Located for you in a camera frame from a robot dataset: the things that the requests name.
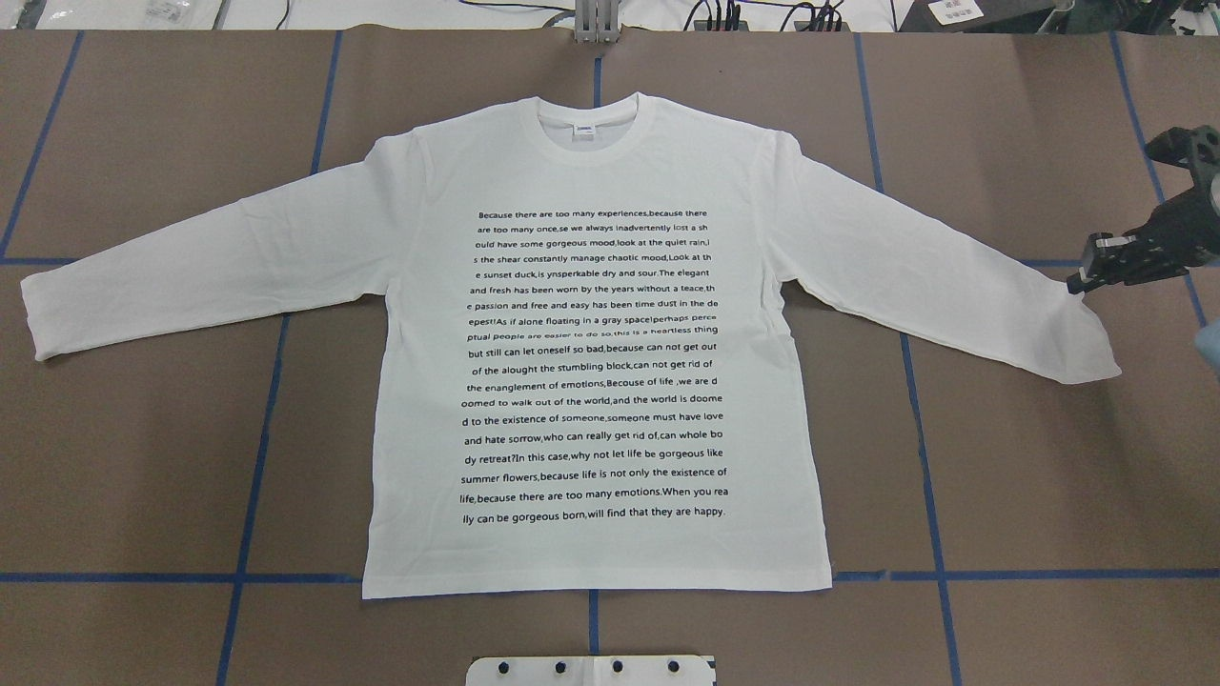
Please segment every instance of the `t-shirt shoulder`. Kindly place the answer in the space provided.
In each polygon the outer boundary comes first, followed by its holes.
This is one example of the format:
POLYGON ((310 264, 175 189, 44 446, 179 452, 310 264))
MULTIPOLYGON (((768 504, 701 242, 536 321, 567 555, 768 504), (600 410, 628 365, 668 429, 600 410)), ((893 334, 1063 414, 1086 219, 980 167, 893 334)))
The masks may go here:
POLYGON ((675 122, 684 126, 691 126, 698 122, 698 125, 708 127, 711 131, 737 137, 766 138, 773 135, 775 133, 780 133, 776 129, 764 126, 714 115, 711 112, 704 112, 703 110, 695 110, 694 107, 682 105, 672 100, 666 100, 665 98, 651 98, 656 103, 656 111, 660 117, 672 118, 675 122))

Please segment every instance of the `black cable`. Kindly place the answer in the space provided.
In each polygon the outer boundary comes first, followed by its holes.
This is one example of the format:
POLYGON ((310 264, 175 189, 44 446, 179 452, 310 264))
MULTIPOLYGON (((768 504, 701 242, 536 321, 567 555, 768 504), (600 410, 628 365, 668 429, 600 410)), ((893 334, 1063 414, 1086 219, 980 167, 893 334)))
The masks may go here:
POLYGON ((565 10, 554 17, 547 20, 547 23, 542 24, 543 28, 550 28, 553 26, 559 26, 559 22, 564 20, 571 20, 576 17, 576 10, 565 10))
POLYGON ((691 20, 693 20, 694 13, 699 11, 699 5, 708 7, 708 27, 711 27, 711 5, 708 0, 695 0, 694 7, 691 7, 691 13, 687 15, 687 23, 682 24, 682 31, 691 28, 691 20))
POLYGON ((843 15, 839 13, 838 9, 845 0, 839 0, 838 2, 831 5, 830 0, 817 11, 817 28, 806 31, 825 31, 836 32, 843 28, 843 15))
POLYGON ((799 10, 802 7, 805 7, 805 9, 809 10, 809 24, 813 26, 813 23, 814 23, 814 15, 815 15, 815 12, 817 12, 817 7, 814 7, 813 2, 797 2, 795 5, 788 5, 788 13, 784 15, 783 23, 780 24, 780 32, 781 33, 783 32, 783 29, 788 28, 788 20, 792 18, 792 15, 794 15, 797 12, 797 10, 799 10))
POLYGON ((747 5, 770 5, 771 7, 792 7, 792 2, 770 2, 769 0, 737 0, 747 5))
POLYGON ((462 5, 472 7, 525 7, 527 10, 555 10, 556 12, 571 12, 569 7, 556 7, 554 5, 531 5, 528 2, 479 2, 476 0, 458 0, 462 5))

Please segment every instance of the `t-shirt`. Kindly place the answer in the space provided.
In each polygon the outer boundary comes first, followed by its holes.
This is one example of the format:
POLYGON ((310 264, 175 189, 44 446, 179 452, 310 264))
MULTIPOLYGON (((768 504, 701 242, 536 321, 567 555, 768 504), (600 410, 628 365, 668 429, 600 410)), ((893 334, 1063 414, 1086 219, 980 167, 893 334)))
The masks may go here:
POLYGON ((828 587, 792 280, 1064 383, 1119 374, 1061 283, 787 133, 643 94, 383 138, 22 291, 39 360, 384 295, 379 598, 828 587))

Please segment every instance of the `blue tape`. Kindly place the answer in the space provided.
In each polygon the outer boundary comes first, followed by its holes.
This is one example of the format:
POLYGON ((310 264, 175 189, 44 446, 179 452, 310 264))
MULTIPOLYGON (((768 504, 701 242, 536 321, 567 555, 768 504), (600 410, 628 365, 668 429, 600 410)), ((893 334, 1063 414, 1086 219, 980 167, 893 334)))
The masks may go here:
POLYGON ((60 101, 63 100, 63 92, 67 90, 68 77, 72 76, 72 67, 76 66, 76 59, 81 52, 81 43, 83 40, 84 32, 78 31, 76 40, 72 42, 72 51, 68 52, 68 61, 63 65, 60 84, 55 89, 55 96, 51 98, 51 106, 48 107, 46 117, 43 120, 43 129, 38 133, 38 142, 34 143, 34 153, 29 156, 29 165, 26 166, 26 176, 22 177, 21 187, 17 189, 17 199, 12 203, 12 211, 9 212, 9 223, 5 225, 4 237, 0 237, 0 258, 4 258, 5 253, 9 251, 9 243, 12 240, 12 233, 17 228, 21 208, 26 204, 26 193, 29 192, 29 184, 34 181, 34 171, 38 168, 38 161, 43 156, 46 137, 51 133, 51 123, 55 121, 55 114, 60 110, 60 101))
POLYGON ((601 57, 593 60, 593 106, 601 106, 601 57))
MULTIPOLYGON (((872 100, 869 98, 869 73, 864 60, 864 42, 859 33, 852 34, 855 42, 855 65, 860 77, 860 98, 864 100, 864 122, 869 131, 869 154, 872 156, 874 186, 880 193, 886 192, 881 175, 881 154, 877 150, 877 131, 872 118, 872 100)), ((937 590, 941 596, 941 619, 944 624, 944 646, 949 659, 949 675, 953 686, 961 686, 961 665, 958 659, 958 638, 953 627, 953 608, 949 604, 949 585, 944 580, 944 555, 941 551, 941 526, 936 516, 936 498, 932 494, 932 470, 927 461, 927 444, 924 441, 924 419, 919 408, 919 389, 915 386, 915 369, 911 361, 910 339, 899 334, 903 348, 903 366, 906 369, 906 392, 910 398, 911 413, 915 415, 915 430, 919 436, 919 459, 924 469, 924 503, 927 509, 927 529, 932 540, 932 557, 936 563, 937 590)))
POLYGON ((70 265, 79 258, 0 258, 0 266, 17 265, 70 265))
POLYGON ((359 576, 350 574, 246 574, 244 583, 360 583, 359 576))
POLYGON ((1122 99, 1127 103, 1127 116, 1131 118, 1131 128, 1136 132, 1136 145, 1139 148, 1139 157, 1148 167, 1148 178, 1152 179, 1153 190, 1157 192, 1157 203, 1165 201, 1165 192, 1160 188, 1160 177, 1157 176, 1157 167, 1153 166, 1148 155, 1143 151, 1143 145, 1148 140, 1144 138, 1143 127, 1139 126, 1139 115, 1136 112, 1136 101, 1131 98, 1131 84, 1127 83, 1127 70, 1122 65, 1122 48, 1119 46, 1119 34, 1110 32, 1110 51, 1114 52, 1114 66, 1119 71, 1119 85, 1122 87, 1122 99))
POLYGON ((0 583, 232 583, 232 574, 5 571, 0 583))
POLYGON ((598 607, 600 601, 598 598, 598 590, 589 588, 589 654, 600 655, 601 654, 601 618, 598 607))
POLYGON ((961 686, 961 664, 958 659, 956 630, 953 627, 953 609, 949 604, 949 583, 946 581, 944 551, 941 547, 941 524, 936 514, 936 496, 932 492, 932 468, 927 460, 927 443, 924 439, 924 417, 919 406, 919 387, 915 383, 915 364, 911 360, 910 337, 898 336, 903 348, 903 366, 906 370, 906 394, 915 415, 915 433, 919 437, 919 461, 924 470, 924 507, 927 510, 927 530, 932 540, 932 561, 936 564, 936 585, 941 596, 941 620, 944 624, 944 643, 949 652, 949 674, 954 686, 961 686))
POLYGON ((350 574, 207 574, 178 571, 0 571, 0 583, 360 583, 350 574))
POLYGON ((854 581, 884 581, 889 577, 889 572, 886 570, 878 571, 836 571, 834 582, 854 582, 854 581))
MULTIPOLYGON (((322 96, 322 112, 318 115, 317 138, 314 142, 314 161, 310 173, 317 173, 322 165, 322 149, 326 146, 326 123, 331 114, 331 100, 334 95, 334 81, 339 70, 339 51, 343 48, 343 32, 334 32, 334 44, 331 48, 331 66, 326 76, 326 94, 322 96)), ((237 635, 237 618, 242 608, 242 586, 249 579, 245 574, 250 559, 250 541, 254 538, 254 522, 259 511, 259 493, 262 488, 262 474, 267 463, 267 447, 271 444, 271 417, 279 394, 279 377, 284 366, 284 341, 288 338, 288 325, 292 315, 284 315, 279 325, 279 341, 276 344, 276 361, 271 370, 271 389, 267 392, 267 406, 262 415, 262 433, 259 436, 259 455, 254 461, 254 477, 250 480, 250 502, 245 510, 245 526, 242 529, 242 547, 238 551, 237 575, 233 582, 233 598, 229 602, 229 616, 224 625, 224 641, 221 644, 220 664, 216 668, 216 686, 224 686, 228 679, 229 657, 233 654, 233 637, 237 635)))
POLYGON ((956 571, 895 571, 893 581, 1048 581, 1107 579, 1220 579, 1220 569, 996 569, 956 571))
POLYGON ((237 635, 237 612, 242 607, 242 583, 233 585, 233 594, 229 597, 229 614, 224 621, 224 638, 221 642, 221 660, 216 666, 216 686, 224 686, 228 679, 229 657, 233 654, 233 636, 237 635))
POLYGON ((877 131, 872 123, 872 101, 869 99, 869 74, 864 67, 864 43, 859 33, 853 33, 855 40, 855 68, 860 76, 860 98, 864 99, 864 126, 869 132, 869 154, 872 155, 872 187, 881 193, 886 184, 881 179, 881 154, 877 151, 877 131))
POLYGON ((1186 292, 1191 295, 1191 308, 1194 309, 1194 319, 1199 322, 1199 328, 1208 325, 1208 316, 1203 314, 1203 303, 1199 301, 1199 291, 1194 287, 1194 280, 1186 275, 1186 292))
POLYGON ((322 146, 326 143, 326 122, 331 116, 331 98, 334 95, 334 77, 339 71, 339 50, 343 48, 343 32, 334 32, 334 45, 331 48, 331 70, 326 76, 326 94, 322 95, 322 116, 317 122, 317 139, 314 142, 314 162, 309 172, 315 175, 322 167, 322 146))

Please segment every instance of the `robotic arm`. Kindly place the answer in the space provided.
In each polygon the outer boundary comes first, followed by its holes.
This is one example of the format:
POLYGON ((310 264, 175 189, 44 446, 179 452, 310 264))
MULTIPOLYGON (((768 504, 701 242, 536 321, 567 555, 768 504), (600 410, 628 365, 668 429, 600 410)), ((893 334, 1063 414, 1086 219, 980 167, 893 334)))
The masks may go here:
POLYGON ((1080 273, 1068 278, 1070 293, 1185 276, 1187 267, 1220 258, 1220 134, 1210 126, 1174 127, 1149 140, 1144 153, 1153 161, 1188 170, 1194 187, 1159 205, 1143 226, 1121 237, 1091 234, 1080 273))

